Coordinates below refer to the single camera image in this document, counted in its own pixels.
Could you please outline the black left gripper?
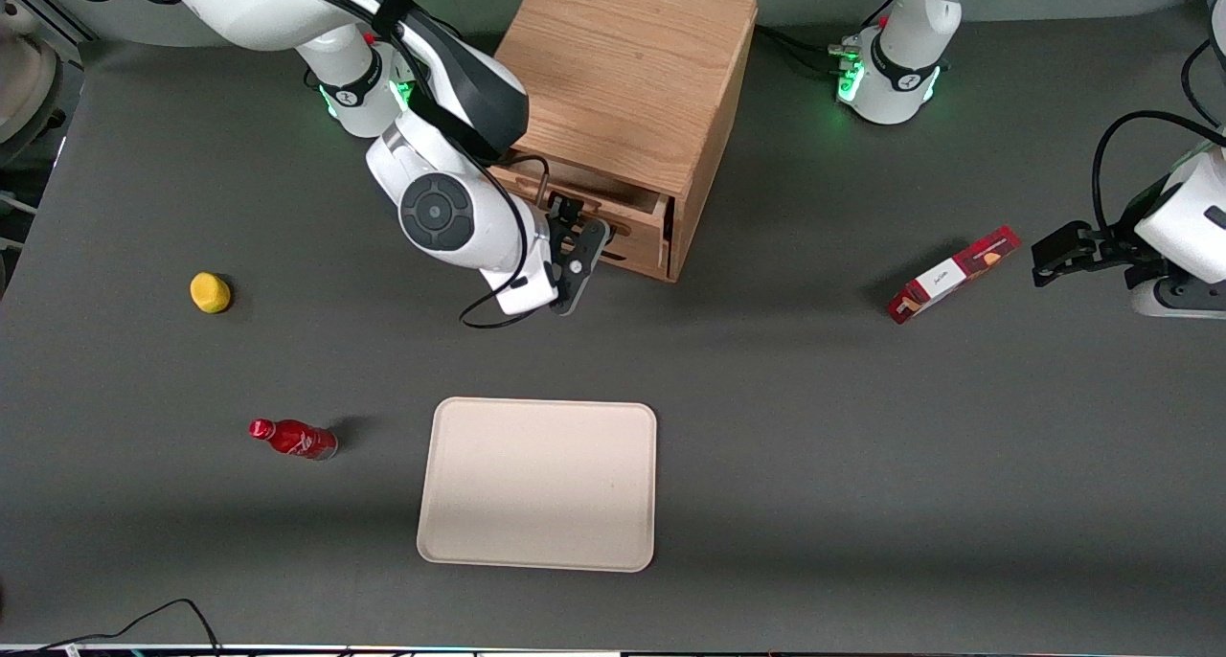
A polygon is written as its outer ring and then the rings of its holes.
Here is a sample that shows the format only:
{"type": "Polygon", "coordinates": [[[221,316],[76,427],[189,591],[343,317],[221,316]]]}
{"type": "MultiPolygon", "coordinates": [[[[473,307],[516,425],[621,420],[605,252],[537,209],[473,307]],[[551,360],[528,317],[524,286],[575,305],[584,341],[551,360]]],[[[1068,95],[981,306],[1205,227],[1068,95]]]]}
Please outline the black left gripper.
{"type": "Polygon", "coordinates": [[[1137,233],[1140,219],[1098,219],[1098,230],[1089,222],[1068,222],[1034,243],[1034,286],[1103,267],[1125,268],[1128,291],[1168,275],[1168,262],[1137,233]]]}

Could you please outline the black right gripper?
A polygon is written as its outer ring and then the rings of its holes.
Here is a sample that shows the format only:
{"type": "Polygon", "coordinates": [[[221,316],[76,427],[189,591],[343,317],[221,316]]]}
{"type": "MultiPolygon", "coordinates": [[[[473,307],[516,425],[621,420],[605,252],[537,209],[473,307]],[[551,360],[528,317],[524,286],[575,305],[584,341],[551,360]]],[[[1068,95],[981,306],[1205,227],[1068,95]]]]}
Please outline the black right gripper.
{"type": "Polygon", "coordinates": [[[587,219],[585,203],[565,195],[549,195],[549,273],[557,287],[557,298],[549,309],[557,316],[569,316],[600,264],[612,229],[604,219],[587,219]]]}

